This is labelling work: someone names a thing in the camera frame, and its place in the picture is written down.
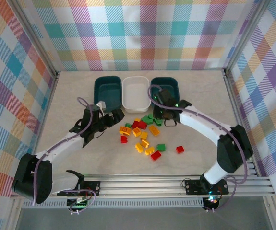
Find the yellow lego brick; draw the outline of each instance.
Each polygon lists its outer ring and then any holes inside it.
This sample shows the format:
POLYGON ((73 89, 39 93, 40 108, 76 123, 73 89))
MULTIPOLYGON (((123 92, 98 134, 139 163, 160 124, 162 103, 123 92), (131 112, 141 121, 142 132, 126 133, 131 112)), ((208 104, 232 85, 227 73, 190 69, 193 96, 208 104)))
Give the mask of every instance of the yellow lego brick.
POLYGON ((131 129, 130 128, 127 128, 127 127, 125 127, 125 126, 121 126, 120 127, 120 134, 121 135, 127 135, 127 136, 129 136, 130 135, 130 133, 131 133, 131 129))
POLYGON ((154 126, 154 125, 151 125, 149 127, 149 131, 151 131, 151 133, 156 137, 160 134, 160 132, 158 131, 158 129, 154 126))
POLYGON ((135 144, 135 147, 139 153, 143 152, 142 145, 139 142, 135 144))
POLYGON ((145 148, 148 148, 149 146, 149 141, 145 139, 141 139, 141 145, 145 148))
POLYGON ((147 132, 142 132, 140 138, 146 140, 146 139, 147 139, 147 136, 148 136, 148 133, 147 133, 147 132))
POLYGON ((147 156, 149 156, 149 155, 151 155, 151 154, 153 154, 155 152, 155 147, 149 147, 147 150, 145 150, 145 154, 147 155, 147 156))
POLYGON ((139 128, 134 128, 132 133, 134 134, 135 137, 138 137, 141 135, 141 131, 139 128))

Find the white table surface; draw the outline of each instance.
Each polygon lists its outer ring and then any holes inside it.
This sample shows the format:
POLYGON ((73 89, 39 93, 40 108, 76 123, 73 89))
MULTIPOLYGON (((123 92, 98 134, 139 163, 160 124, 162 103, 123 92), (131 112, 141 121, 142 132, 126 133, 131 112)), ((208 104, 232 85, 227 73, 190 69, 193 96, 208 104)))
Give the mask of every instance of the white table surface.
MULTIPOLYGON (((191 102, 197 109, 212 118, 229 125, 236 120, 229 101, 222 73, 219 70, 201 71, 101 71, 62 72, 56 87, 51 107, 44 125, 37 151, 42 151, 63 138, 75 122, 82 118, 84 107, 77 97, 93 103, 94 82, 98 77, 116 75, 121 79, 128 76, 169 76, 178 81, 180 99, 191 102)), ((139 141, 133 134, 127 144, 120 143, 119 128, 134 118, 151 113, 129 114, 104 135, 92 140, 83 149, 70 155, 56 172, 75 170, 82 174, 187 174, 204 173, 216 161, 216 146, 194 129, 178 124, 176 127, 158 127, 160 135, 153 137, 149 132, 151 146, 165 143, 167 150, 157 161, 138 153, 134 144, 139 141), (185 152, 177 154, 175 148, 182 145, 185 152)), ((235 174, 243 174, 243 167, 235 174)))

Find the plaid wallpaper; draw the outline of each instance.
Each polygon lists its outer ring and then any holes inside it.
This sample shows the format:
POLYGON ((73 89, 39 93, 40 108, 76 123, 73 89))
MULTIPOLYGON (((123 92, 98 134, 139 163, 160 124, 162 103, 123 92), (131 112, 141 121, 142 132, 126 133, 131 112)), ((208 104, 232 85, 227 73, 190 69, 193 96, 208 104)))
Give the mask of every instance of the plaid wallpaper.
POLYGON ((6 0, 0 0, 0 228, 21 156, 32 152, 53 78, 6 0))
POLYGON ((276 192, 276 0, 232 70, 234 91, 262 175, 276 192))
POLYGON ((221 69, 258 1, 19 0, 66 71, 221 69))

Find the white container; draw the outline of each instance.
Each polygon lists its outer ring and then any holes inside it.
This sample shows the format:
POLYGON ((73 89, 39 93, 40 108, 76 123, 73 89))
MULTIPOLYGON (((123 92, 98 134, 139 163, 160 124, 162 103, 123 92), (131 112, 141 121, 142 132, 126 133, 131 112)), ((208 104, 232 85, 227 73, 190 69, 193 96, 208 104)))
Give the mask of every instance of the white container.
POLYGON ((122 104, 128 113, 143 113, 148 110, 151 100, 147 90, 149 80, 146 77, 127 77, 122 83, 122 104))

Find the plastic tray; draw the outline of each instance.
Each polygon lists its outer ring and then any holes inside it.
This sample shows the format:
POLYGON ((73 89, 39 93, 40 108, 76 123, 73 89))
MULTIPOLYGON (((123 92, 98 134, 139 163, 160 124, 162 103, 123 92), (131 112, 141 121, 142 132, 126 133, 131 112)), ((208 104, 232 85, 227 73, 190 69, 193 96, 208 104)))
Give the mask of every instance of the plastic tray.
POLYGON ((148 110, 151 100, 147 90, 149 80, 146 77, 127 77, 123 80, 123 106, 128 113, 143 113, 148 110))
MULTIPOLYGON (((151 80, 151 85, 159 85, 162 89, 167 89, 170 91, 173 97, 176 98, 177 101, 180 100, 180 92, 178 90, 178 83, 175 78, 171 77, 157 77, 151 80)), ((152 98, 155 93, 158 93, 159 89, 152 88, 151 89, 151 95, 152 98)))
POLYGON ((122 106, 122 81, 118 76, 99 77, 94 83, 94 104, 106 103, 105 112, 109 113, 122 106))

